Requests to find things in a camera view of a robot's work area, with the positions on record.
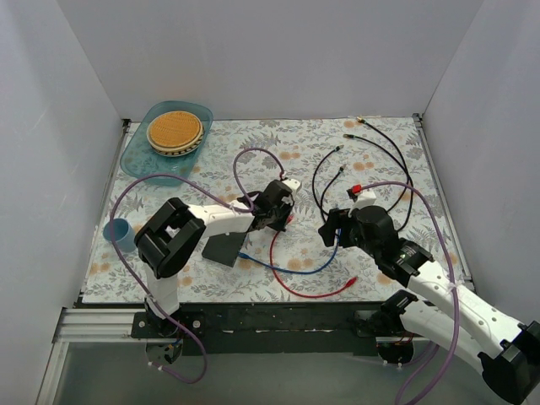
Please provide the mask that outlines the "black network switch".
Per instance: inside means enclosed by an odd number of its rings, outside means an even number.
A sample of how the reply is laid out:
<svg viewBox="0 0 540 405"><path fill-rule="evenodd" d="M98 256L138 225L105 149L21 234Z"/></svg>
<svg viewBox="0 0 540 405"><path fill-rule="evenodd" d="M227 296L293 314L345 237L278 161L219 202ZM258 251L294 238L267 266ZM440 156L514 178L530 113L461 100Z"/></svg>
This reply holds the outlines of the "black network switch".
<svg viewBox="0 0 540 405"><path fill-rule="evenodd" d="M202 250L202 257L227 267L233 267L246 236L247 233L211 236Z"/></svg>

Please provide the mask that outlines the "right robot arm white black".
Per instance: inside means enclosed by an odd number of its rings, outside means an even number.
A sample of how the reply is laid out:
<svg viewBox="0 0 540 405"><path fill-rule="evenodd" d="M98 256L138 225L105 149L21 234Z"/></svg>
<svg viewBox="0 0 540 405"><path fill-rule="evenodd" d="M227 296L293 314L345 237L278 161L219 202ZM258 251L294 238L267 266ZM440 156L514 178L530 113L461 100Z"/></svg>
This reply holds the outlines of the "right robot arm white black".
<svg viewBox="0 0 540 405"><path fill-rule="evenodd" d="M391 335L429 338L468 362L510 404L539 383L539 323L507 316L446 271L422 246L399 236L384 208L333 209L318 230L326 246L358 247L402 289L381 307Z"/></svg>

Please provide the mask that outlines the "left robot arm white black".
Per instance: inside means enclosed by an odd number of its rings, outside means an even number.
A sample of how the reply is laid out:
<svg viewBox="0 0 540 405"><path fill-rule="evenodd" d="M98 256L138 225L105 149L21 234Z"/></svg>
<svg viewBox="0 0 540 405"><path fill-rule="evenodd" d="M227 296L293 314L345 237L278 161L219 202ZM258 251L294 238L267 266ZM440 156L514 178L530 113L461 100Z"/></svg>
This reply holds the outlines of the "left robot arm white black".
<svg viewBox="0 0 540 405"><path fill-rule="evenodd" d="M296 179L274 180L256 194L254 209L249 213L241 211L248 207L244 197L225 205L207 206L185 204L178 197L169 199L134 239L147 276L152 329L163 338L178 331L177 273L200 240L242 235L266 227L282 230L301 187L301 181Z"/></svg>

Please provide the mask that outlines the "floral patterned table mat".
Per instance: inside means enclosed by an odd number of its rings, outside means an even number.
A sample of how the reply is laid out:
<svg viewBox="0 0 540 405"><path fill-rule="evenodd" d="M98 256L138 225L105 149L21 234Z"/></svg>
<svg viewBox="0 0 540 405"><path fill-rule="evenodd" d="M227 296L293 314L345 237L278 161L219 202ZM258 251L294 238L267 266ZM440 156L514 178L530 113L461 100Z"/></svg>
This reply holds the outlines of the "floral patterned table mat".
<svg viewBox="0 0 540 405"><path fill-rule="evenodd" d="M195 250L177 278L183 302L299 301L329 293L336 300L382 301L398 284L357 248L323 245L317 197L325 208L347 208L347 190L371 184L402 237L431 252L461 281L469 274L456 247L424 140L411 118L216 121L192 169L190 183L137 183L116 172L105 216L139 230L169 198L206 205L261 190L281 170L302 182L286 231L247 236L233 267Z"/></svg>

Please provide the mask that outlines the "woven orange round basket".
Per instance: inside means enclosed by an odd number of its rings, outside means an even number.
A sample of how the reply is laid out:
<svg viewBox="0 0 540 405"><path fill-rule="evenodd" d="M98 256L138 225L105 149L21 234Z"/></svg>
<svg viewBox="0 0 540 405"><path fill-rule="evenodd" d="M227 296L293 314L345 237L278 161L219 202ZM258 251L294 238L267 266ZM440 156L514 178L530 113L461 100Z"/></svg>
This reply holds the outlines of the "woven orange round basket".
<svg viewBox="0 0 540 405"><path fill-rule="evenodd" d="M195 151L203 140L201 120L187 111L171 111L153 119L147 128L147 140L152 149L167 157Z"/></svg>

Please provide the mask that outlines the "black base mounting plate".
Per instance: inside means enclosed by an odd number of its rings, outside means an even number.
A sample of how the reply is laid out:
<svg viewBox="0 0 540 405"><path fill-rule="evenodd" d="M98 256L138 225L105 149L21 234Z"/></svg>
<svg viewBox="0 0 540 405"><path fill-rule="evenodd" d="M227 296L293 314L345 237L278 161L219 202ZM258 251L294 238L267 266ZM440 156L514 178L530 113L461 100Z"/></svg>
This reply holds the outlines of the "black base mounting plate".
<svg viewBox="0 0 540 405"><path fill-rule="evenodd" d="M380 346L409 350L414 337L376 316L379 302L185 303L174 323L150 309L133 317L132 338L183 341L184 355L351 353L372 356ZM375 317L375 325L367 320Z"/></svg>

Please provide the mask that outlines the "blue transparent plastic tray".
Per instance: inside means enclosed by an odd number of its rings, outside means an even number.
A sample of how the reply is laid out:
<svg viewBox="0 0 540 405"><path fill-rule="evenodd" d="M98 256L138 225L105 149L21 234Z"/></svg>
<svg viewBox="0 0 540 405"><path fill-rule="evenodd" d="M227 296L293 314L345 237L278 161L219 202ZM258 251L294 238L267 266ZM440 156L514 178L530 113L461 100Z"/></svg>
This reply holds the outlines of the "blue transparent plastic tray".
<svg viewBox="0 0 540 405"><path fill-rule="evenodd" d="M187 178L213 124L205 106L165 101L150 109L121 157L121 168L140 179L152 174Z"/></svg>

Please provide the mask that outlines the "small blue plastic cup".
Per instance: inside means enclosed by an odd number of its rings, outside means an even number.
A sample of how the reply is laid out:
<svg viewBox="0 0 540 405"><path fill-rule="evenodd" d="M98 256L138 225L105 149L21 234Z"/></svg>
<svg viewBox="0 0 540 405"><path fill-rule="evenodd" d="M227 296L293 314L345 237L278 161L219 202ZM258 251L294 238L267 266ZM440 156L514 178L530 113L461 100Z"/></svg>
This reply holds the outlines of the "small blue plastic cup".
<svg viewBox="0 0 540 405"><path fill-rule="evenodd" d="M115 242L117 248L123 253L136 250L134 231L125 219L116 218L109 221L102 230L102 235L106 241Z"/></svg>

